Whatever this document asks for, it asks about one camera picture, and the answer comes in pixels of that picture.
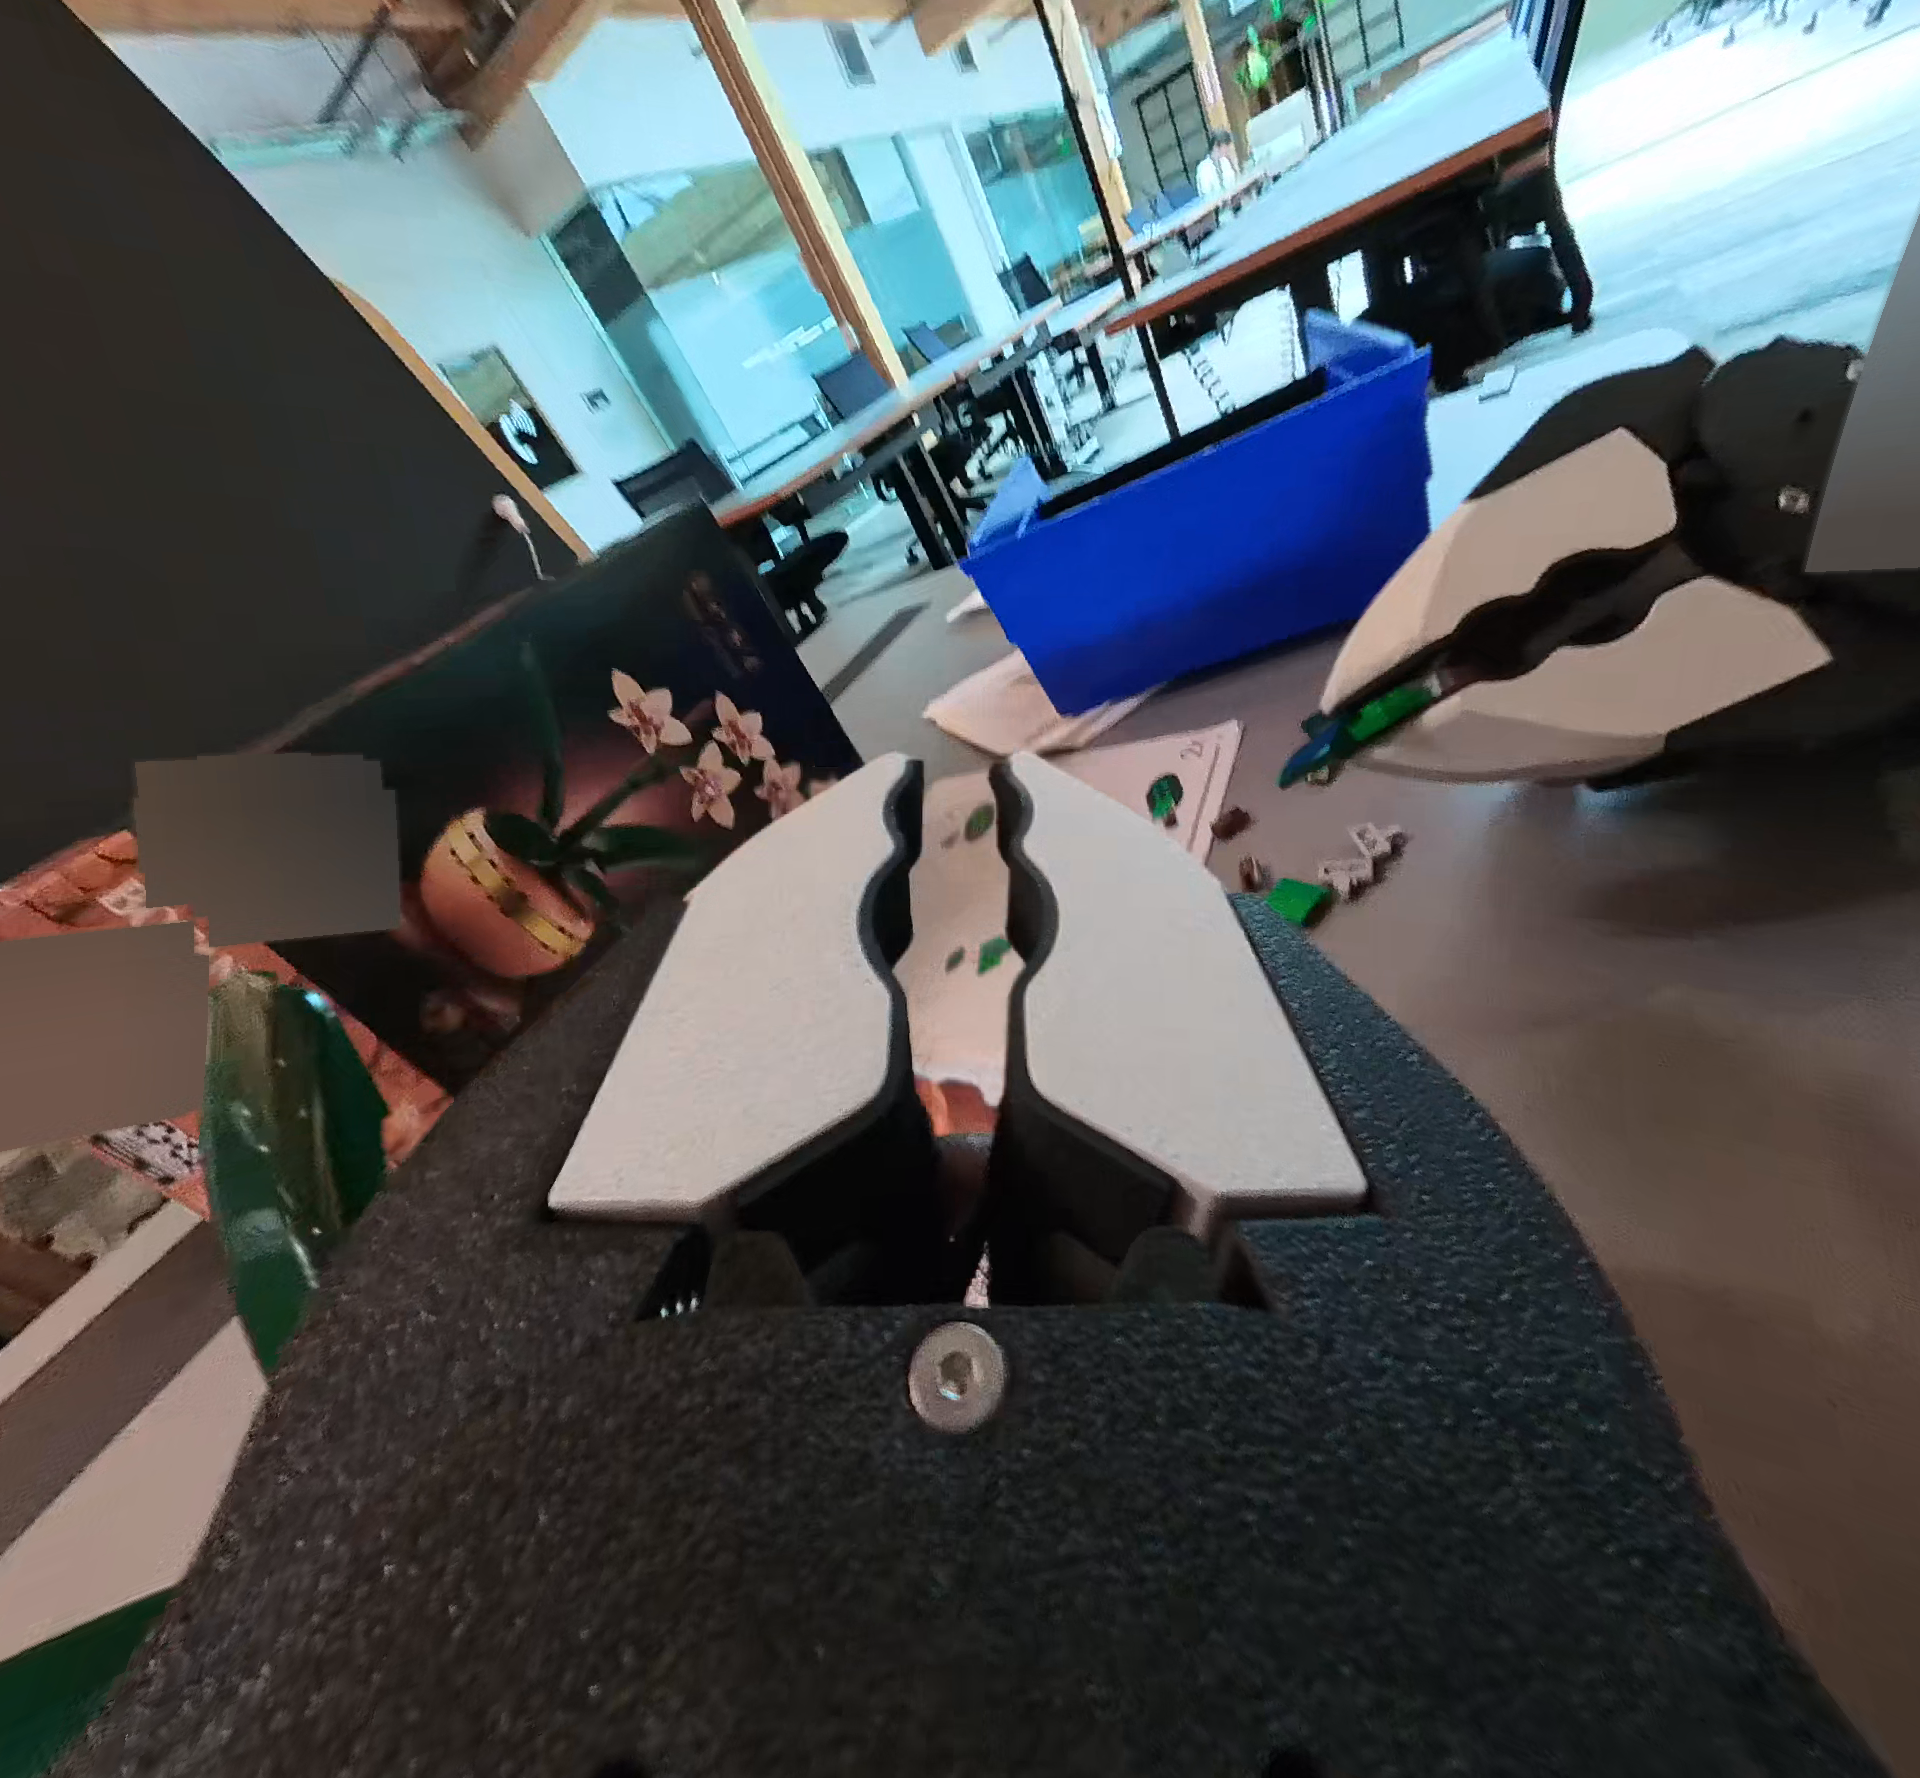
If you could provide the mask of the studio panel light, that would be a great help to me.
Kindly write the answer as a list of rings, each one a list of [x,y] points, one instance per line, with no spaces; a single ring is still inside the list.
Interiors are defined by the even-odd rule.
[[[1140,277],[1124,248],[1126,237],[1119,217],[1126,207],[1119,200],[1119,167],[1117,159],[1109,155],[1106,135],[1101,127],[1085,29],[1075,0],[1028,2],[1044,33],[1045,52],[1063,99],[1078,155],[1092,184],[1096,216],[1122,289],[1122,305],[1134,305],[1140,298]]]

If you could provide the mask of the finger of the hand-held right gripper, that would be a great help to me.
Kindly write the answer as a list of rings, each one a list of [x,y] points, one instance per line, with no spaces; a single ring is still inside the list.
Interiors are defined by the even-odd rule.
[[[1619,640],[1455,690],[1357,755],[1432,783],[1582,783],[1657,758],[1670,735],[1833,662],[1787,604],[1718,578],[1654,600]]]
[[[1677,526],[1668,464],[1625,429],[1465,503],[1362,610],[1332,662],[1321,714],[1365,700],[1481,607],[1535,597],[1556,565],[1639,552]]]

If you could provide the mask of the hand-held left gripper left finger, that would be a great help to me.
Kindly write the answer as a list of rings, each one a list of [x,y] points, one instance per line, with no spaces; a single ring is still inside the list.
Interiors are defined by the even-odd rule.
[[[922,799],[877,758],[693,890],[548,1214],[773,1235],[824,1303],[964,1296],[898,978]]]

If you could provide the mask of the white paper sheet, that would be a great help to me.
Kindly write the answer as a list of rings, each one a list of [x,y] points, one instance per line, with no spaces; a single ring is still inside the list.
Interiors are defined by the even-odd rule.
[[[1048,696],[1031,662],[1012,651],[934,696],[922,718],[985,758],[1055,758],[1094,745],[1153,692],[1152,688],[1085,714],[1066,714]]]

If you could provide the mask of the blue storage bin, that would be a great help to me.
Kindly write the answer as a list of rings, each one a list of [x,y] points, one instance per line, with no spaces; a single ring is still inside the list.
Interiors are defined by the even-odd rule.
[[[1432,354],[1308,316],[1308,372],[1078,477],[1003,479],[964,572],[1081,715],[1353,624],[1428,535]]]

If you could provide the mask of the black phone symbol sign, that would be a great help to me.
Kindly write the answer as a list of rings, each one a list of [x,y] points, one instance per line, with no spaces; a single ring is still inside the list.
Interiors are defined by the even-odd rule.
[[[543,417],[540,403],[511,391],[493,400],[493,412],[485,429],[495,435],[509,456],[516,462],[524,477],[542,491],[559,486],[579,476],[579,466],[564,441]]]

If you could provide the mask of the dark orchid print toy box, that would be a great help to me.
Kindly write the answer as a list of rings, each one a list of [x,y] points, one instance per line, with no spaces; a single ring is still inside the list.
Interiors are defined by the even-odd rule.
[[[470,635],[357,687],[284,749],[377,764],[402,920],[225,944],[145,899],[132,760],[4,727],[4,942],[197,917],[218,983],[328,999],[406,1160],[451,1098],[650,907],[858,758],[784,608],[706,508],[651,525]],[[167,1197],[208,1214],[202,1110],[30,1144],[4,1131],[4,1237],[89,1268]]]

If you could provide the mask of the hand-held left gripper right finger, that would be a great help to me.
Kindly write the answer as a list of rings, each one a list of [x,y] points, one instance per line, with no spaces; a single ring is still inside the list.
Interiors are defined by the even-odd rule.
[[[1103,1305],[1161,1258],[1215,1295],[1237,1226],[1367,1214],[1357,1145],[1212,873],[1044,758],[992,784],[1021,974],[990,1303]]]

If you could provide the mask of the tall black office chair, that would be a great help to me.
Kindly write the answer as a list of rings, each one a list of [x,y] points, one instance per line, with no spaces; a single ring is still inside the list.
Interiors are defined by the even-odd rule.
[[[1546,0],[1542,23],[1534,30],[1534,57],[1547,95],[1547,137],[1518,164],[1502,174],[1494,194],[1494,226],[1501,233],[1542,229],[1559,266],[1567,291],[1567,308],[1559,314],[1563,326],[1582,335],[1595,318],[1595,283],[1578,245],[1558,179],[1558,132],[1563,122],[1573,82],[1573,63],[1589,0]]]

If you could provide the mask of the orange-edged long table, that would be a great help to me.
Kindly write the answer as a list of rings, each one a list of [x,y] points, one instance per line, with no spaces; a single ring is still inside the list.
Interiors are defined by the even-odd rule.
[[[925,413],[958,390],[969,390],[998,367],[1017,369],[1050,341],[1082,336],[1104,324],[1124,299],[1122,284],[1106,284],[1085,298],[1051,298],[1021,314],[1001,332],[949,351],[908,382],[830,427],[819,438],[799,447],[733,496],[717,503],[711,515],[728,533],[742,530],[755,519],[804,503],[818,487],[855,490],[872,486],[883,469],[899,469],[907,482],[899,499],[915,538],[933,569],[952,567],[965,556],[968,535],[958,507],[936,483],[928,459]]]
[[[1329,309],[1349,255],[1365,316],[1430,348],[1442,391],[1525,336],[1587,332],[1595,280],[1556,170],[1563,102],[1520,39],[1469,46],[1334,134],[1106,332],[1175,351],[1277,289]]]

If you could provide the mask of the green toy brick piece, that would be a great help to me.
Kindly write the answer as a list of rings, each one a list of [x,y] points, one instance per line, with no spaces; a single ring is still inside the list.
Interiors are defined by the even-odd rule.
[[[1277,787],[1332,783],[1351,760],[1423,718],[1440,696],[1435,681],[1416,681],[1383,690],[1349,714],[1310,714],[1302,727],[1304,742],[1278,771]]]

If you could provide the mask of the black desk divider panel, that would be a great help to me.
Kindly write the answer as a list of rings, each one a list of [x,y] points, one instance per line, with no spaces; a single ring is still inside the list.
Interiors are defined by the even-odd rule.
[[[4,877],[540,588],[500,456],[62,0],[3,0]]]

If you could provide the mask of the instruction booklet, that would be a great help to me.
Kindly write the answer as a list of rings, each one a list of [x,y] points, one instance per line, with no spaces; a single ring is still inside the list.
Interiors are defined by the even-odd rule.
[[[1161,837],[1206,862],[1228,805],[1243,727],[1228,720],[1134,744],[1045,758],[1124,805]],[[925,789],[922,857],[911,877],[912,942],[898,962],[917,1076],[969,1087],[996,1105],[1006,1010],[1021,957],[1006,936],[1008,870],[985,772]]]

